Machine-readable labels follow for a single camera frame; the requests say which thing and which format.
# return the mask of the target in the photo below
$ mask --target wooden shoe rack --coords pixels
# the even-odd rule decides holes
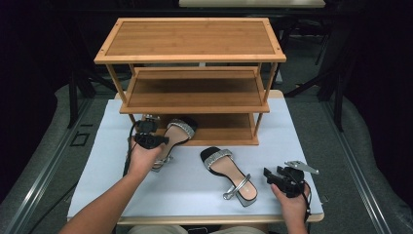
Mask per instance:
[[[268,19],[137,18],[117,20],[94,62],[106,65],[120,113],[133,122],[133,114],[160,116],[161,135],[170,119],[190,116],[199,128],[186,145],[253,145],[270,112],[277,64],[285,60]],[[266,89],[262,62],[272,65]],[[125,92],[115,64],[131,69]]]

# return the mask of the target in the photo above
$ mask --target black wire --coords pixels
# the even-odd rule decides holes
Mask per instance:
[[[129,166],[131,164],[131,152],[134,150],[134,147],[136,146],[136,143],[135,143],[134,146],[131,147],[131,134],[133,133],[133,129],[136,125],[137,125],[137,121],[134,122],[131,125],[131,130],[130,130],[130,134],[129,134],[129,137],[128,137],[128,155],[127,155],[127,159],[125,161],[123,176],[125,176],[128,173],[128,169],[129,169]]]
[[[67,194],[69,194],[69,192],[71,192],[72,190],[73,190],[73,188],[75,188],[76,187],[76,185],[78,184],[78,182],[79,182],[79,180],[78,181],[76,181],[75,182],[75,184],[73,184],[70,188],[69,188],[69,190],[67,190],[64,194],[63,194],[63,196],[61,196],[58,200],[57,200],[57,202],[55,202],[41,217],[40,217],[40,219],[34,224],[34,226],[30,229],[30,231],[28,232],[29,234],[30,233],[33,233],[33,231],[36,229],[36,227],[43,221],[43,219],[61,202],[61,200],[63,200],[66,196],[67,196]]]
[[[306,180],[304,180],[304,183],[307,184],[307,186],[310,189],[310,192],[309,192],[310,201],[308,201],[308,203],[307,203],[308,208],[307,208],[306,219],[305,219],[305,221],[307,221],[308,216],[311,214],[310,204],[311,204],[311,200],[313,199],[313,194],[311,193],[311,187],[310,187],[309,183]],[[311,230],[311,222],[308,222],[308,224],[307,224],[307,233],[308,234],[310,234],[310,230]]]
[[[303,195],[304,200],[306,200],[306,203],[307,203],[306,218],[305,218],[305,220],[304,220],[304,221],[307,221],[308,216],[311,214],[311,211],[310,211],[310,203],[311,203],[311,199],[313,198],[313,196],[312,196],[312,194],[311,194],[311,187],[310,187],[310,185],[307,183],[306,180],[304,180],[304,183],[307,184],[307,186],[308,186],[309,189],[310,189],[310,192],[309,192],[310,201],[308,200],[308,197],[306,197],[306,195],[304,194],[304,191],[301,191],[301,194]]]

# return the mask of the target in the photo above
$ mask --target wooden leg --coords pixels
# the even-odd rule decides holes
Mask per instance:
[[[130,63],[129,66],[130,66],[130,69],[131,69],[131,76],[135,76],[136,72],[134,71],[133,63]]]
[[[258,128],[261,124],[261,120],[262,120],[262,113],[259,113],[258,115],[258,119],[257,119],[257,123],[255,124],[255,130],[254,130],[254,136],[256,137],[258,135]]]
[[[116,75],[115,69],[112,64],[106,64],[106,68],[109,71],[110,77],[112,77],[113,83],[115,84],[116,90],[118,91],[119,97],[123,103],[127,102],[127,97],[125,96],[124,89],[122,88],[121,82]]]
[[[258,74],[260,74],[261,73],[261,68],[262,68],[262,62],[258,62],[258,68],[257,68],[257,76],[258,76]]]
[[[274,62],[271,65],[270,77],[268,77],[268,83],[267,83],[267,88],[266,88],[266,91],[265,91],[264,102],[267,102],[268,95],[270,94],[271,86],[273,84],[273,79],[274,79],[274,76],[276,74],[276,70],[277,70],[278,66],[279,66],[279,64],[277,62]]]

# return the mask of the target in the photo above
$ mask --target rhinestone strap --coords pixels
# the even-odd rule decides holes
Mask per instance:
[[[213,163],[215,163],[216,160],[218,160],[218,159],[220,159],[224,156],[229,156],[231,158],[231,160],[233,160],[232,152],[229,149],[221,149],[218,152],[215,152],[215,153],[211,154],[209,157],[207,157],[207,159],[204,161],[204,165],[209,170],[210,166]]]
[[[169,123],[168,123],[168,128],[170,128],[170,126],[177,126],[179,128],[181,128],[183,131],[185,131],[185,133],[188,135],[189,139],[191,139],[195,132],[194,130],[187,125],[184,121],[180,120],[180,119],[172,119]]]

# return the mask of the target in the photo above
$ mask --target hand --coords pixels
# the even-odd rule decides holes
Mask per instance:
[[[164,150],[165,144],[162,143],[153,149],[146,149],[136,143],[132,137],[131,147],[131,164],[128,174],[144,174],[146,176],[154,166],[158,155]]]
[[[271,190],[273,190],[274,195],[276,195],[282,205],[282,217],[285,220],[288,230],[295,227],[305,227],[304,218],[307,211],[307,203],[304,197],[300,194],[294,198],[287,198],[275,184],[271,184]],[[307,183],[304,185],[304,194],[306,197],[310,194],[310,187]]]

